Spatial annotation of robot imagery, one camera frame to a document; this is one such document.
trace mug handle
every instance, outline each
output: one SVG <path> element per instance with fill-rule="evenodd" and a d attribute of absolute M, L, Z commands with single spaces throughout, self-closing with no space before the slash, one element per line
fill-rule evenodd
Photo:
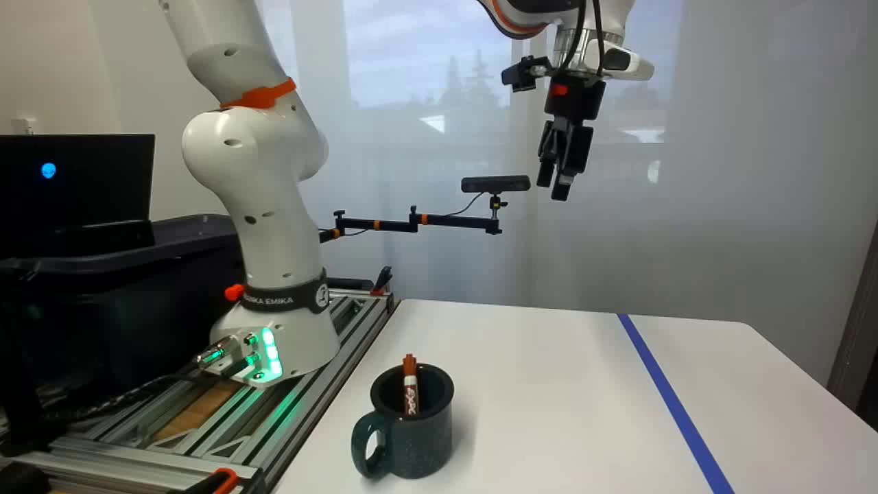
<path fill-rule="evenodd" d="M 351 430 L 351 459 L 366 478 L 381 478 L 389 468 L 388 427 L 388 417 L 370 411 L 363 413 Z M 366 445 L 373 433 L 378 433 L 378 448 L 370 459 L 366 459 Z"/>

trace black monitor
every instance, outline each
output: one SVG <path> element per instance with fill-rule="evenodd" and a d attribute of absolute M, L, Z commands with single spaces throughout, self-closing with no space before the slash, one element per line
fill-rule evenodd
<path fill-rule="evenodd" d="M 153 135 L 4 135 L 0 258 L 145 240 L 151 169 Z"/>

